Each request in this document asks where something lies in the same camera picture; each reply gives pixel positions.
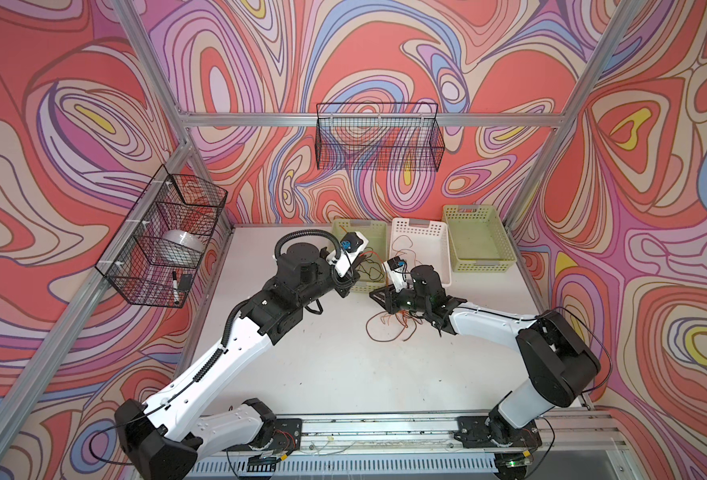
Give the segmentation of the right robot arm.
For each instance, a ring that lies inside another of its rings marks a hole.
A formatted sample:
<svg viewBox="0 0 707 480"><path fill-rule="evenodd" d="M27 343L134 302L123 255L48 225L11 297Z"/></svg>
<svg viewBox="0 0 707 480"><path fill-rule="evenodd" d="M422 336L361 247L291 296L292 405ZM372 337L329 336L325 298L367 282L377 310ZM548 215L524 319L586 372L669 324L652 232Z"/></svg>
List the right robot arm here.
<svg viewBox="0 0 707 480"><path fill-rule="evenodd" d="M459 426L455 439L465 448L509 447L553 408L567 408L601 372L601 361L561 313L519 315L485 309L447 294L431 265L407 268L395 257L383 264L391 283L369 298L389 314L405 311L439 333L473 336L519 351L525 380L477 426Z"/></svg>

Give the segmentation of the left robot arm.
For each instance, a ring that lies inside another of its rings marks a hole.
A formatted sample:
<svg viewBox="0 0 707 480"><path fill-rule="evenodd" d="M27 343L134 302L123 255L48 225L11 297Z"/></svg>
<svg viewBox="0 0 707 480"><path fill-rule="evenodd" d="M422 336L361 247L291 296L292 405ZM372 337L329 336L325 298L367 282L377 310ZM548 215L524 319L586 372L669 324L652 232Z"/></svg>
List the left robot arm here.
<svg viewBox="0 0 707 480"><path fill-rule="evenodd" d="M283 434L263 401L248 399L218 415L205 412L305 314L322 314L323 296L351 292L367 244L359 231L337 238L321 229L292 232L277 242L276 274L232 309L222 337L160 392L144 402L128 400L116 411L121 450L141 478L183 479L198 461L233 447L280 450Z"/></svg>

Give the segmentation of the left green plastic basket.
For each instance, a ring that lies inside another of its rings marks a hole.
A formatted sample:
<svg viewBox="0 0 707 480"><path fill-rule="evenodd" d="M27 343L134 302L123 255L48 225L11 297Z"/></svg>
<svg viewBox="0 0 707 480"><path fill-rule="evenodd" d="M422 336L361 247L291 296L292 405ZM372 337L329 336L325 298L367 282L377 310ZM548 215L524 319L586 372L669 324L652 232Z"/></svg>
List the left green plastic basket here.
<svg viewBox="0 0 707 480"><path fill-rule="evenodd" d="M357 268L361 272L361 282L365 282L369 292L385 286L387 274L383 271L383 262L389 248L389 226L375 220L336 219L332 223L332 233L339 240L351 231L359 231L369 240L363 252L365 259Z"/></svg>

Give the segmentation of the green plastic basket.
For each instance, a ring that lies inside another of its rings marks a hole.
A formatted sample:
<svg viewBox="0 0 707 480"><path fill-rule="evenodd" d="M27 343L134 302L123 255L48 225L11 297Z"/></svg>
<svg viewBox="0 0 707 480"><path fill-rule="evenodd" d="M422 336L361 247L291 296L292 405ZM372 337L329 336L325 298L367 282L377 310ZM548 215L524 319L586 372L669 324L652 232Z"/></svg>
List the green plastic basket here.
<svg viewBox="0 0 707 480"><path fill-rule="evenodd" d="M517 263L499 212L493 205L446 205L451 268L465 273L505 273Z"/></svg>
<svg viewBox="0 0 707 480"><path fill-rule="evenodd" d="M369 240L363 252L365 259L357 268L361 272L361 282L365 282L369 292L385 286L387 274L383 271L383 262L389 248L389 226L375 220L336 219L332 223L332 233L339 240L351 231L359 231Z"/></svg>

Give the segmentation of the white plastic basket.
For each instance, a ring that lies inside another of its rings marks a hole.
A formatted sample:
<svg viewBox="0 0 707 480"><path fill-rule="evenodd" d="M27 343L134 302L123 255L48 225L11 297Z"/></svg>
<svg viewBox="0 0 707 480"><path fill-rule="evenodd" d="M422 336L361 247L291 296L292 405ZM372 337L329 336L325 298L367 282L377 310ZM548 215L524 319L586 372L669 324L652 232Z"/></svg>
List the white plastic basket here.
<svg viewBox="0 0 707 480"><path fill-rule="evenodd" d="M399 256L409 268L429 265L439 273L441 285L451 286L449 227L441 221L395 218L389 230L389 258Z"/></svg>

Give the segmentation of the right green plastic basket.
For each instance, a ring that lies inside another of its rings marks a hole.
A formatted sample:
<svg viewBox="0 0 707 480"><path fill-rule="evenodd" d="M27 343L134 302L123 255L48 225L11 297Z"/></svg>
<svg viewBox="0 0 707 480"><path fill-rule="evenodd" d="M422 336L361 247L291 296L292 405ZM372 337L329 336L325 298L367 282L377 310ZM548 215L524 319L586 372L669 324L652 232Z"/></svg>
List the right green plastic basket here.
<svg viewBox="0 0 707 480"><path fill-rule="evenodd" d="M505 273L517 263L499 212L493 205L446 205L451 268L465 273Z"/></svg>

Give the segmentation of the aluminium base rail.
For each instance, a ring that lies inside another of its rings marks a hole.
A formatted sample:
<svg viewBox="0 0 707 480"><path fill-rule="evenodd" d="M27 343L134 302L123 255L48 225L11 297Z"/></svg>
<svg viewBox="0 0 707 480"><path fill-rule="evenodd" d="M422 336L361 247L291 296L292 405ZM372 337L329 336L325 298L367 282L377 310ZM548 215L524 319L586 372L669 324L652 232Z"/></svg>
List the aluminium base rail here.
<svg viewBox="0 0 707 480"><path fill-rule="evenodd" d="M182 428L175 438L173 422L162 410L156 417L126 422L118 437L123 452L142 445L183 448L203 460L235 445L248 444L264 426L287 415L271 414L262 404L243 404L217 415L206 415ZM413 412L378 414L315 414L296 416L303 420L301 447L297 454L336 455L363 452L427 453L453 449L513 453L545 451L611 450L629 447L617 422L607 414L587 410L565 410L535 420L543 446L523 448L463 448L453 439L459 416L487 416L483 412Z"/></svg>

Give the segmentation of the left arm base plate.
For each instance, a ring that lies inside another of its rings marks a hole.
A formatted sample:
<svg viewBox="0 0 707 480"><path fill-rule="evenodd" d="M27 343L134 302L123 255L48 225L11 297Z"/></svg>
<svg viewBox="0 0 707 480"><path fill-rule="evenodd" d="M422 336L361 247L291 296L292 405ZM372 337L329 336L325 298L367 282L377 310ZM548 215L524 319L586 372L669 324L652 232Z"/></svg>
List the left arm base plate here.
<svg viewBox="0 0 707 480"><path fill-rule="evenodd" d="M299 417L279 418L264 426L256 439L248 444L229 447L227 452L292 453L301 447L303 420Z"/></svg>

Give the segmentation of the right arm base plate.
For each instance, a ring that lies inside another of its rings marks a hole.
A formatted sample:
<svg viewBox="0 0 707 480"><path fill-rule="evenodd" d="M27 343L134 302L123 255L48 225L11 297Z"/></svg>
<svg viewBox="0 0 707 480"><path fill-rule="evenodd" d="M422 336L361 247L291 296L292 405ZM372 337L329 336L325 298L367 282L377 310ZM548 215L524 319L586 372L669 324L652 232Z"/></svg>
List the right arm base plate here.
<svg viewBox="0 0 707 480"><path fill-rule="evenodd" d="M537 450L543 446L539 429L531 420L525 427L515 428L501 418L459 416L453 439L463 448L523 448Z"/></svg>

